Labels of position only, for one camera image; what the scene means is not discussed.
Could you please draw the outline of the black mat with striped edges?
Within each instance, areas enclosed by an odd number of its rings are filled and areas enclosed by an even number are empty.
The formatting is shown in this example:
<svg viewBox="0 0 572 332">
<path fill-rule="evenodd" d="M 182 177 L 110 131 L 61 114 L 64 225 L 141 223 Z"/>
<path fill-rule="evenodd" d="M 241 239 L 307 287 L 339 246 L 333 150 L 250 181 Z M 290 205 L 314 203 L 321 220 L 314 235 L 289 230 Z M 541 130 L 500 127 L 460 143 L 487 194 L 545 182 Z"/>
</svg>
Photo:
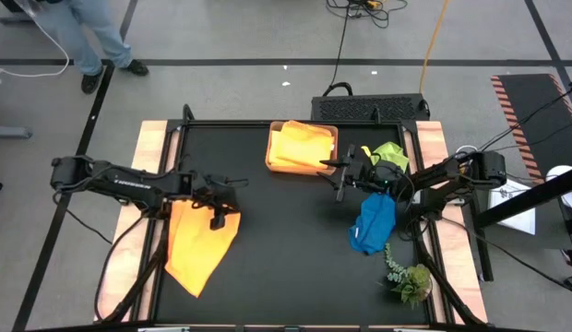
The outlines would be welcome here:
<svg viewBox="0 0 572 332">
<path fill-rule="evenodd" d="M 499 152 L 518 152 L 524 181 L 540 184 L 555 166 L 572 166 L 572 94 L 552 74 L 492 76 L 491 82 L 513 142 L 492 146 Z"/>
</svg>

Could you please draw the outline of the orange microfiber towel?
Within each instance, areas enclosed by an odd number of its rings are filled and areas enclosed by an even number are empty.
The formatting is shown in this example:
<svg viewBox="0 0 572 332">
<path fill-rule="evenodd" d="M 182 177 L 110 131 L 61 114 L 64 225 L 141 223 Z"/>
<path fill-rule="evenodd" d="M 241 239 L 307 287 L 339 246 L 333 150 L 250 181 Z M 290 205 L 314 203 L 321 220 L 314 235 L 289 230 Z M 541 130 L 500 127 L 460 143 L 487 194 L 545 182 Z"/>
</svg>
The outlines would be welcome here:
<svg viewBox="0 0 572 332">
<path fill-rule="evenodd" d="M 226 216 L 218 230 L 210 228 L 213 217 L 211 208 L 193 208 L 191 200 L 172 204 L 165 270 L 196 298 L 239 231 L 240 213 Z"/>
<path fill-rule="evenodd" d="M 322 127 L 296 121 L 286 122 L 280 131 L 279 158 L 293 167 L 311 167 L 324 170 L 328 166 L 321 160 L 329 160 L 335 147 L 335 137 Z"/>
</svg>

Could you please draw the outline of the black metal beam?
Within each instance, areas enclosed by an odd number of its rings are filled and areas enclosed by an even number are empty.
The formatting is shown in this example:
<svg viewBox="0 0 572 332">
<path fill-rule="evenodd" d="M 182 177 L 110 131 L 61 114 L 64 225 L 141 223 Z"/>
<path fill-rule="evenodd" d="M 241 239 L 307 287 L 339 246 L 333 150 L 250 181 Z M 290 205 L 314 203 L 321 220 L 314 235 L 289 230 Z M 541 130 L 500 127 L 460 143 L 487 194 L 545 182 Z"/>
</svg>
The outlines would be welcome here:
<svg viewBox="0 0 572 332">
<path fill-rule="evenodd" d="M 505 203 L 484 211 L 475 219 L 475 225 L 480 228 L 488 227 L 569 192 L 572 192 L 572 178 L 568 179 L 564 175 L 558 176 L 545 184 L 535 186 L 531 190 L 509 199 Z"/>
</svg>

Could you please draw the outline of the white round object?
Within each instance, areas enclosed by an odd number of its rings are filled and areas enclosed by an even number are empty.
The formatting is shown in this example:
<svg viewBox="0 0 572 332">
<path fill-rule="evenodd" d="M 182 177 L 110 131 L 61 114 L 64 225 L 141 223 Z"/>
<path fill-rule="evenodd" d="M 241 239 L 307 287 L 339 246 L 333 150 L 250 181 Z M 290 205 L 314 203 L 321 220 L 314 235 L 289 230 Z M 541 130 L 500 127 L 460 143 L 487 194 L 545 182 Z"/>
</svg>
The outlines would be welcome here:
<svg viewBox="0 0 572 332">
<path fill-rule="evenodd" d="M 572 166 L 567 166 L 567 165 L 555 166 L 552 169 L 550 169 L 549 172 L 546 174 L 545 181 L 546 182 L 551 181 L 554 178 L 558 177 L 559 175 L 562 175 L 571 170 Z M 566 206 L 572 208 L 572 192 L 562 195 L 561 199 Z"/>
</svg>

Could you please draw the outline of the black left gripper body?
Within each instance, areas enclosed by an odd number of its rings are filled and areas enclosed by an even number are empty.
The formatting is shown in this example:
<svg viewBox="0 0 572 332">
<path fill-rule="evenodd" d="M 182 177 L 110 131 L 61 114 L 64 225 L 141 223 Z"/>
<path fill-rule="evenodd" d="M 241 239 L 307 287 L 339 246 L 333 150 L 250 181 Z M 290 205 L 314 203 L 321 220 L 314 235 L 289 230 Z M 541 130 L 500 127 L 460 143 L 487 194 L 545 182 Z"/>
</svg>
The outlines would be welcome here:
<svg viewBox="0 0 572 332">
<path fill-rule="evenodd" d="M 215 215 L 240 211 L 235 188 L 218 174 L 192 172 L 192 208 L 211 208 Z"/>
</svg>

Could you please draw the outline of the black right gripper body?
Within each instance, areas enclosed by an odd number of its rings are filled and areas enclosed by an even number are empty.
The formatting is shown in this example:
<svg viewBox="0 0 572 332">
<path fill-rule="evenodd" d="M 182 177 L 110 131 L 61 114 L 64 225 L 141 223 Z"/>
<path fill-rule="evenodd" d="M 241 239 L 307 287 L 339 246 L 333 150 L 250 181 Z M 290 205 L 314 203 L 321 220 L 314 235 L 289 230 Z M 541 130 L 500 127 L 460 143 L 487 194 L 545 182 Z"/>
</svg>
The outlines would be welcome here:
<svg viewBox="0 0 572 332">
<path fill-rule="evenodd" d="M 341 169 L 335 184 L 337 202 L 343 201 L 348 186 L 366 193 L 384 194 L 388 184 L 397 180 L 396 164 L 381 160 L 377 155 L 367 155 L 363 150 L 356 152 L 354 145 L 337 160 L 336 168 Z"/>
</svg>

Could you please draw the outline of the blue microfiber towel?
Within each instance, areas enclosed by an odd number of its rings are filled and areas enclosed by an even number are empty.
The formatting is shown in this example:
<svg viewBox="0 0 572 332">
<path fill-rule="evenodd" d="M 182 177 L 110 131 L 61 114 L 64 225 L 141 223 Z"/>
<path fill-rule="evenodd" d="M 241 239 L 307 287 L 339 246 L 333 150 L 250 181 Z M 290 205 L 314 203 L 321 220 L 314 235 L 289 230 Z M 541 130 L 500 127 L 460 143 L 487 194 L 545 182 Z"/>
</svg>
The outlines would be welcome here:
<svg viewBox="0 0 572 332">
<path fill-rule="evenodd" d="M 395 201 L 386 194 L 373 193 L 361 204 L 360 215 L 349 228 L 353 250 L 372 255 L 382 252 L 396 225 Z"/>
</svg>

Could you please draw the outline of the black computer case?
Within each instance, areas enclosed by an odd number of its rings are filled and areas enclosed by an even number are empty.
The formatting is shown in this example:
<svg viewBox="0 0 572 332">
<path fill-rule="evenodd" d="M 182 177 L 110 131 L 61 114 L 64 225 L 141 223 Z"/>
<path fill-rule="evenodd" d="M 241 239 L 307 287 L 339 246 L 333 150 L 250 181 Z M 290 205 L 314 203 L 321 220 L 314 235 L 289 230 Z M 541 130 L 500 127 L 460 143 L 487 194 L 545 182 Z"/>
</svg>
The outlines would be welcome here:
<svg viewBox="0 0 572 332">
<path fill-rule="evenodd" d="M 430 110 L 419 93 L 325 96 L 312 99 L 313 121 L 428 121 Z"/>
</svg>

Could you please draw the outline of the black metal table frame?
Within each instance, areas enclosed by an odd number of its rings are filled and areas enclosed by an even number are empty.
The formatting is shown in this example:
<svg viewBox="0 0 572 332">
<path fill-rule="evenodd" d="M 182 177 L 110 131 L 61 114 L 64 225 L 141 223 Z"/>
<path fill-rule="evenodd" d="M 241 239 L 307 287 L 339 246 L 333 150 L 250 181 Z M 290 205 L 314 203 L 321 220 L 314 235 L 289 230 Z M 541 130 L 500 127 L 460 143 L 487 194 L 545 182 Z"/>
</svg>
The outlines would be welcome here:
<svg viewBox="0 0 572 332">
<path fill-rule="evenodd" d="M 265 163 L 267 120 L 171 120 L 185 170 L 244 179 L 237 190 L 240 229 L 199 296 L 165 271 L 155 281 L 149 317 L 161 325 L 245 331 L 295 328 L 379 328 L 452 321 L 434 291 L 415 306 L 401 302 L 385 280 L 382 255 L 353 250 L 348 230 L 365 193 L 350 188 L 337 202 L 315 175 L 276 173 Z"/>
</svg>

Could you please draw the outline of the person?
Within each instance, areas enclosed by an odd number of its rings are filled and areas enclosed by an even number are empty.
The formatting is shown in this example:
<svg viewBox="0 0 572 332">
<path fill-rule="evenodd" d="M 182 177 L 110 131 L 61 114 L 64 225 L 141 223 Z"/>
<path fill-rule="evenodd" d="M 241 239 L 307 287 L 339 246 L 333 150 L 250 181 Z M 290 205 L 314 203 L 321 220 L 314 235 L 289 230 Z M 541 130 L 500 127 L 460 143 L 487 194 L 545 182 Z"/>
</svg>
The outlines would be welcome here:
<svg viewBox="0 0 572 332">
<path fill-rule="evenodd" d="M 35 21 L 55 38 L 73 58 L 82 75 L 81 90 L 93 93 L 103 70 L 101 58 L 89 44 L 83 29 L 91 30 L 105 55 L 118 68 L 144 77 L 148 67 L 131 54 L 117 27 L 111 22 L 107 0 L 31 0 L 40 7 Z"/>
</svg>

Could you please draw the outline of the tan cardboard box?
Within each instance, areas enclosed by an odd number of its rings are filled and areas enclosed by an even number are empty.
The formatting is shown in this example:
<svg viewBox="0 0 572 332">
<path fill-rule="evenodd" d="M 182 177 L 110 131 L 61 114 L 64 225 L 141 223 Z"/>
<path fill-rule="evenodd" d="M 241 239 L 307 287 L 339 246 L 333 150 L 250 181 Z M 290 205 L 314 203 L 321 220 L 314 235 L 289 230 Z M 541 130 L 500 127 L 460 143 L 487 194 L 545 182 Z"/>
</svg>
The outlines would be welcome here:
<svg viewBox="0 0 572 332">
<path fill-rule="evenodd" d="M 266 163 L 267 167 L 273 172 L 286 172 L 286 173 L 295 173 L 295 174 L 303 174 L 303 175 L 317 175 L 318 172 L 322 172 L 322 173 L 331 175 L 336 170 L 336 168 L 327 167 L 324 170 L 319 170 L 319 169 L 315 169 L 315 168 L 311 168 L 311 167 L 293 167 L 293 166 L 275 167 L 275 166 L 271 166 L 268 164 L 268 153 L 269 153 L 269 145 L 271 142 L 271 131 L 272 130 L 275 130 L 275 131 L 281 130 L 282 126 L 285 123 L 286 122 L 272 122 L 269 126 L 268 147 L 267 147 L 267 153 L 266 153 L 266 157 L 265 157 L 265 163 Z M 336 159 L 337 152 L 338 152 L 338 134 L 339 134 L 338 128 L 336 126 L 332 126 L 332 125 L 322 125 L 322 124 L 310 124 L 310 125 L 325 128 L 332 133 L 332 135 L 335 137 L 335 147 L 331 151 L 330 160 Z"/>
</svg>

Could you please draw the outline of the green microfiber towel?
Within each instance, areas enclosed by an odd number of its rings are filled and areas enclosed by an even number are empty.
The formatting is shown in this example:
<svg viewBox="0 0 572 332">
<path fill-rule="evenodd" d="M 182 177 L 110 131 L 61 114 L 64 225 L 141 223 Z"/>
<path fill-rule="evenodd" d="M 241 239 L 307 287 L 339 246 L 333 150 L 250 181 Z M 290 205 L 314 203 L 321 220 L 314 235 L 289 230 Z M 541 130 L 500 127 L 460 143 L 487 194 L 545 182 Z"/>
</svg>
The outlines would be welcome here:
<svg viewBox="0 0 572 332">
<path fill-rule="evenodd" d="M 361 149 L 370 160 L 372 169 L 384 166 L 386 163 L 394 164 L 401 172 L 405 172 L 409 165 L 409 158 L 404 154 L 403 148 L 392 141 L 384 143 L 374 150 L 367 146 L 361 146 Z"/>
</svg>

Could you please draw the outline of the gray furniture foot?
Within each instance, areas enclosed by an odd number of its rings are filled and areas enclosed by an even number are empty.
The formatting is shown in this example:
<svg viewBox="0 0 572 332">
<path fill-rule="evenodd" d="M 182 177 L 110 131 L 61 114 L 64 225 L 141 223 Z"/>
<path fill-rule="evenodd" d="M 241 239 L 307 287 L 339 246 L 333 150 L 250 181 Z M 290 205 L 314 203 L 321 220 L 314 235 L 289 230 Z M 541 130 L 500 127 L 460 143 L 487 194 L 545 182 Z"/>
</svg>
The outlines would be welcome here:
<svg viewBox="0 0 572 332">
<path fill-rule="evenodd" d="M 9 11 L 8 16 L 0 17 L 3 25 L 34 24 L 42 9 L 35 0 L 0 0 L 0 3 Z"/>
</svg>

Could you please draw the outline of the artificial green plant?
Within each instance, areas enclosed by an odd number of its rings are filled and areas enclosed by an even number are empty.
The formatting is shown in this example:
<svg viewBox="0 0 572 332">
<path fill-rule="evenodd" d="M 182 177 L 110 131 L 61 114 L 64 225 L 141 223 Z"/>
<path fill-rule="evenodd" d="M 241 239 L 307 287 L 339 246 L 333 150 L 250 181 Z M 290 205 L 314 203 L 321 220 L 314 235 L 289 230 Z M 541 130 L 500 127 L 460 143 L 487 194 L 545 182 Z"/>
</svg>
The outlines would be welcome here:
<svg viewBox="0 0 572 332">
<path fill-rule="evenodd" d="M 400 265 L 394 260 L 389 243 L 385 245 L 384 257 L 388 267 L 387 281 L 395 284 L 391 290 L 399 294 L 401 302 L 415 308 L 425 301 L 432 290 L 430 270 L 423 264 Z"/>
</svg>

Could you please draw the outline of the gray floor bar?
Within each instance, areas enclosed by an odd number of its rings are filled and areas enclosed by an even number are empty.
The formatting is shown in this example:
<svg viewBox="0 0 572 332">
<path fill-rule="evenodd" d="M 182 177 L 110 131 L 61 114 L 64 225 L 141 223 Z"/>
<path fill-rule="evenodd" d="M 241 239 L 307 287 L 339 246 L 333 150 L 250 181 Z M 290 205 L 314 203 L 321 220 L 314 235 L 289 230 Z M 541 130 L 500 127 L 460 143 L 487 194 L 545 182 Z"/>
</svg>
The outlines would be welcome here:
<svg viewBox="0 0 572 332">
<path fill-rule="evenodd" d="M 29 139 L 32 132 L 27 127 L 0 126 L 0 138 Z"/>
</svg>

